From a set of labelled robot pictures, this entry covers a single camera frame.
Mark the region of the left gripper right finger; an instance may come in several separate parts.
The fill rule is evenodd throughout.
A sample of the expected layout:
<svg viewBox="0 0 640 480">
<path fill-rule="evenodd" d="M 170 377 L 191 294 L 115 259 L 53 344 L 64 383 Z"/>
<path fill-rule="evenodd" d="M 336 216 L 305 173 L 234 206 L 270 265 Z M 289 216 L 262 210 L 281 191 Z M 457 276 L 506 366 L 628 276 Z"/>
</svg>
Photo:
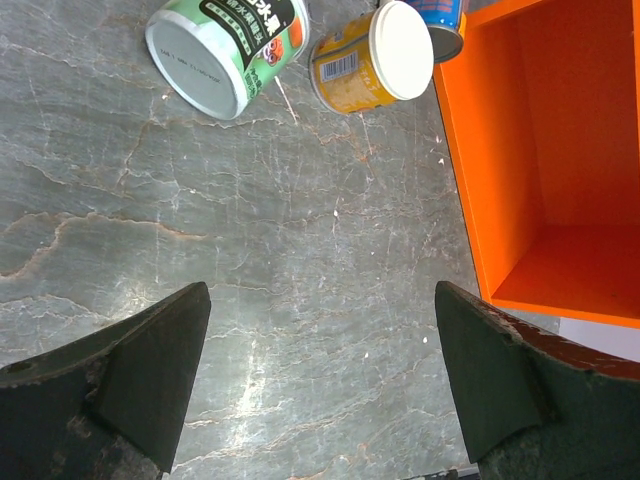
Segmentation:
<svg viewBox="0 0 640 480">
<path fill-rule="evenodd" d="M 442 353 L 484 479 L 636 479 L 639 365 L 531 325 L 448 281 Z"/>
</svg>

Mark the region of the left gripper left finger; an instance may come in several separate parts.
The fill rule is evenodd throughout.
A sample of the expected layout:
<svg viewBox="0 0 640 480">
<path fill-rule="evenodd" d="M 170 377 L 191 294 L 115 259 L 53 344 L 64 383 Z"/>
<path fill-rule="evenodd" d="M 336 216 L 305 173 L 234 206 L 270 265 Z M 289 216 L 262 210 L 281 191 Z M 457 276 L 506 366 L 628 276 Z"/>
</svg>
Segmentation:
<svg viewBox="0 0 640 480">
<path fill-rule="evenodd" d="M 187 285 L 1 370 L 4 479 L 160 479 L 171 471 L 211 312 Z"/>
</svg>

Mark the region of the orange shelf cabinet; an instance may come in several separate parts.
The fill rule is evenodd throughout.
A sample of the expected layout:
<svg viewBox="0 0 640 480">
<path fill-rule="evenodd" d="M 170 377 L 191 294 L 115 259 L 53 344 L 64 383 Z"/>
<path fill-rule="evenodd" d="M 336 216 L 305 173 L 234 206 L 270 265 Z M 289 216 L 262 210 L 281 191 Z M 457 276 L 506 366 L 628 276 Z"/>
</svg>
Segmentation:
<svg viewBox="0 0 640 480">
<path fill-rule="evenodd" d="M 481 297 L 639 324 L 639 5 L 499 1 L 434 72 Z"/>
</svg>

